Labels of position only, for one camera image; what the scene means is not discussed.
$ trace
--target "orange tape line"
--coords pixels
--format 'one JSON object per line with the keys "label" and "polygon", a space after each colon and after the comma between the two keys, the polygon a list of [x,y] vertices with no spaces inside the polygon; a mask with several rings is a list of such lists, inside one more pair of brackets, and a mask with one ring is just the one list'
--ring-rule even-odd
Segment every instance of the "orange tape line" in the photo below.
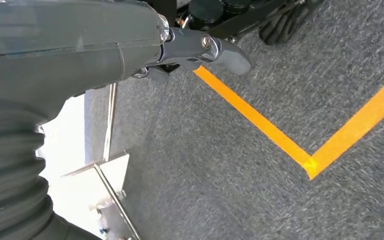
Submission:
{"label": "orange tape line", "polygon": [[310,180],[314,179],[384,118],[383,86],[313,156],[310,156],[203,66],[193,72],[301,165]]}
{"label": "orange tape line", "polygon": [[304,164],[311,179],[353,146],[384,118],[384,86]]}
{"label": "orange tape line", "polygon": [[271,139],[279,148],[293,158],[297,163],[303,165],[310,158],[300,146],[286,136],[281,130],[273,125],[269,120],[256,111],[251,105],[244,101],[234,91],[228,88],[222,81],[215,77],[203,66],[193,71],[205,83],[207,83],[222,98],[230,103],[245,118],[254,124],[261,132]]}

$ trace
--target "black wheel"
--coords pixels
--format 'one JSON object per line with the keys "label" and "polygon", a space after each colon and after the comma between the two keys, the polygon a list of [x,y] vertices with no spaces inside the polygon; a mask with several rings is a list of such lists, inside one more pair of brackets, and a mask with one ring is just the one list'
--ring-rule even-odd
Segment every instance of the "black wheel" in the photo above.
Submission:
{"label": "black wheel", "polygon": [[322,2],[323,0],[286,2],[259,27],[259,38],[270,46],[285,43]]}

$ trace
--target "robotic arm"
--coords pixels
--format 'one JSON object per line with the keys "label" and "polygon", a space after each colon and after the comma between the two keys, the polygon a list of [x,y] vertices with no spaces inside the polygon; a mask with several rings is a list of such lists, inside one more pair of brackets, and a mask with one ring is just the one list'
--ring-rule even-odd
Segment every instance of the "robotic arm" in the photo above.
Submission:
{"label": "robotic arm", "polygon": [[133,0],[0,0],[0,240],[96,240],[52,210],[35,155],[64,102],[128,77],[168,78],[160,65],[251,68],[235,45],[169,27]]}

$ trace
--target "screw head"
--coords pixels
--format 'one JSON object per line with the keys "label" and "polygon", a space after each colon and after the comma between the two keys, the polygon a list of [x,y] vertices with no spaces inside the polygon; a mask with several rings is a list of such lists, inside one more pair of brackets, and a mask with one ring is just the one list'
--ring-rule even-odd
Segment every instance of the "screw head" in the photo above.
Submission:
{"label": "screw head", "polygon": [[205,49],[209,49],[211,47],[211,38],[208,34],[203,34],[201,36],[201,46]]}
{"label": "screw head", "polygon": [[227,38],[227,40],[229,42],[231,42],[232,44],[235,44],[235,43],[238,42],[238,38],[236,36],[230,36],[230,37]]}

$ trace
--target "metal rod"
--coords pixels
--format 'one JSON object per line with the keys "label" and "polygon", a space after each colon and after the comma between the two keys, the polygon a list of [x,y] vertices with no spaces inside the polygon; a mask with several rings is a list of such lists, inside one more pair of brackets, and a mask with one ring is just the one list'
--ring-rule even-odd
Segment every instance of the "metal rod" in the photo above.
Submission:
{"label": "metal rod", "polygon": [[114,115],[117,99],[117,82],[109,87],[109,100],[108,100],[108,118],[105,133],[105,143],[103,146],[103,160],[107,162],[110,159],[111,138],[113,135]]}
{"label": "metal rod", "polygon": [[119,197],[117,196],[116,191],[114,191],[113,187],[111,186],[110,182],[108,181],[107,177],[105,176],[104,172],[102,171],[101,167],[98,164],[94,164],[93,168],[95,168],[96,173],[98,173],[98,176],[100,180],[102,181],[103,185],[105,186],[107,192],[112,198],[112,201],[114,202],[115,206],[118,208],[121,217],[123,217],[125,223],[127,224],[128,228],[130,229],[131,233],[133,234],[133,238],[135,240],[141,240],[141,237],[139,237],[138,231],[136,231],[135,226],[133,225],[132,221],[130,220],[129,216],[127,215],[127,212],[125,208],[123,207],[122,202],[120,201]]}

